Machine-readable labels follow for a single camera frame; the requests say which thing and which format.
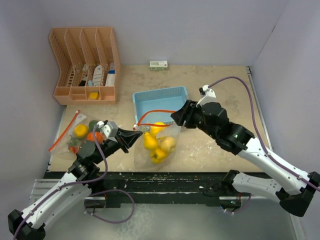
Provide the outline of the green orange fruit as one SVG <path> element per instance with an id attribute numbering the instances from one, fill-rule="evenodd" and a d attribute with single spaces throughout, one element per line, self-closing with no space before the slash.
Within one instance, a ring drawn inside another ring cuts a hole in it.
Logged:
<path id="1" fill-rule="evenodd" d="M 96 126 L 96 124 L 98 123 L 99 121 L 98 120 L 91 120 L 88 124 L 88 128 L 89 130 L 92 132 L 94 127 Z"/>

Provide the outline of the small yellow pear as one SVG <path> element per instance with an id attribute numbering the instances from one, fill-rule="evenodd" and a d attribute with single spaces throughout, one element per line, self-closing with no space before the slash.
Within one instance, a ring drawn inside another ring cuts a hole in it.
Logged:
<path id="1" fill-rule="evenodd" d="M 145 149 L 152 151 L 159 146 L 159 143 L 149 132 L 145 132 L 143 134 L 143 146 Z"/>

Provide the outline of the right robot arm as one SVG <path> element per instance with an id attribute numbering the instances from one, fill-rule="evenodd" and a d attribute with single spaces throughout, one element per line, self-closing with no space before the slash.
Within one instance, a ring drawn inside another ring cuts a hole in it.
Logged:
<path id="1" fill-rule="evenodd" d="M 317 172 L 299 170 L 271 150 L 263 149 L 251 131 L 229 120 L 227 111 L 218 102 L 197 107 L 196 102 L 187 100 L 171 118 L 178 126 L 200 129 L 221 149 L 251 162 L 269 176 L 260 178 L 230 170 L 221 181 L 226 195 L 254 194 L 275 201 L 294 216 L 305 215 L 320 184 Z"/>

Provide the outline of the yellow bell pepper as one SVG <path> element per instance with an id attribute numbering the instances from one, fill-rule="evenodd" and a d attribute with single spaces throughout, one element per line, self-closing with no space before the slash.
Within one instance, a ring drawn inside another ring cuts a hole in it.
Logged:
<path id="1" fill-rule="evenodd" d="M 168 153 L 162 150 L 160 147 L 157 147 L 150 152 L 149 156 L 154 164 L 160 164 L 167 158 Z"/>

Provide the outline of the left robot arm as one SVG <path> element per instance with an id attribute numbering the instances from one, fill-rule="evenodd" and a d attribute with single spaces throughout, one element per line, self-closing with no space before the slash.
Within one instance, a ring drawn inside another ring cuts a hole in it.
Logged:
<path id="1" fill-rule="evenodd" d="M 25 209 L 13 210 L 8 215 L 8 228 L 15 240 L 42 240 L 53 220 L 63 215 L 72 205 L 88 195 L 98 196 L 103 191 L 99 175 L 100 162 L 118 150 L 128 153 L 140 136 L 141 131 L 124 130 L 113 121 L 99 121 L 94 127 L 106 138 L 98 142 L 84 140 L 76 153 L 76 160 L 68 171 L 50 190 Z"/>

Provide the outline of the small orange pumpkin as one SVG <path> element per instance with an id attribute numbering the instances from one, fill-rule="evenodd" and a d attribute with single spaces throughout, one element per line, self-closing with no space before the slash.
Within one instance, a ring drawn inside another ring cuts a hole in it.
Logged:
<path id="1" fill-rule="evenodd" d="M 87 136 L 86 136 L 86 140 L 87 141 L 92 141 L 94 142 L 95 139 L 97 140 L 97 142 L 99 144 L 101 144 L 104 140 L 104 136 L 102 135 L 102 133 L 100 132 L 95 132 L 95 134 L 93 134 L 93 132 L 90 132 Z"/>

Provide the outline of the clear zip bag orange zipper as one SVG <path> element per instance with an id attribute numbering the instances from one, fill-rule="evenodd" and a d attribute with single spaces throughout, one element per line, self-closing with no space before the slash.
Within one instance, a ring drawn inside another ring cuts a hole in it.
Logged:
<path id="1" fill-rule="evenodd" d="M 81 144 L 87 141 L 87 135 L 92 132 L 88 127 L 91 120 L 99 121 L 92 115 L 77 110 L 66 128 L 63 129 L 62 133 L 59 134 L 58 138 L 49 148 L 48 151 L 51 153 L 51 158 L 75 160 L 76 154 L 71 153 L 68 150 L 68 146 L 77 145 L 80 150 Z"/>

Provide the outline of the pale yellow pear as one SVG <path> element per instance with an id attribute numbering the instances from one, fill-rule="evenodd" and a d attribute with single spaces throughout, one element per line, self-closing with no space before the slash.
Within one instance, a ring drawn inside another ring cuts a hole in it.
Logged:
<path id="1" fill-rule="evenodd" d="M 173 153 L 176 149 L 176 140 L 172 136 L 162 137 L 159 146 L 166 153 Z"/>

